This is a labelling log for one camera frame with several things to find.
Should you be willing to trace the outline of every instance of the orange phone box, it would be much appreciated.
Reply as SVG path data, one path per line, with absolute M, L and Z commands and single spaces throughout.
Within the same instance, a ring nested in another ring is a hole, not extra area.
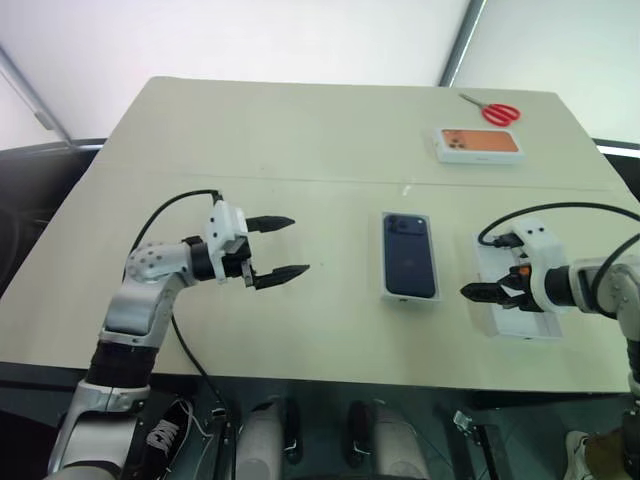
M 522 147 L 510 130 L 439 128 L 434 141 L 442 163 L 505 165 L 525 159 Z

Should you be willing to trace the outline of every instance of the red scissors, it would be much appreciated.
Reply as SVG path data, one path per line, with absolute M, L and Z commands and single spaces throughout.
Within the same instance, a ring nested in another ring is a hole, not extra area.
M 520 118 L 520 110 L 511 105 L 503 105 L 502 103 L 492 103 L 489 105 L 475 98 L 471 98 L 464 93 L 461 93 L 460 96 L 466 101 L 478 105 L 485 120 L 493 123 L 496 127 L 508 127 Z

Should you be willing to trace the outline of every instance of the white wall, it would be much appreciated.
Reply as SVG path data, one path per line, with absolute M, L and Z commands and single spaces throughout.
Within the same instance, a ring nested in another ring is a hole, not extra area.
M 0 150 L 57 141 L 0 75 Z
M 489 0 L 455 86 L 554 91 L 592 137 L 639 142 L 640 1 Z
M 435 85 L 467 0 L 2 0 L 0 43 L 73 138 L 154 75 Z

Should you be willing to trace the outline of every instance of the black sneaker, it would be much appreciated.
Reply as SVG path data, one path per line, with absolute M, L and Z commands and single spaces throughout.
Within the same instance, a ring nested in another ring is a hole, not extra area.
M 140 475 L 143 480 L 158 480 L 171 471 L 173 461 L 189 436 L 192 418 L 191 402 L 179 398 L 171 404 L 147 435 Z

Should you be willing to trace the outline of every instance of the silver robot leg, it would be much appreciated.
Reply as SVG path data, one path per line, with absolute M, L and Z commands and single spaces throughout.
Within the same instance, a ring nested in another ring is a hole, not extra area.
M 413 427 L 385 405 L 375 404 L 374 414 L 373 454 L 376 473 L 430 479 Z
M 251 412 L 238 440 L 236 479 L 281 480 L 283 438 L 276 402 L 257 407 Z

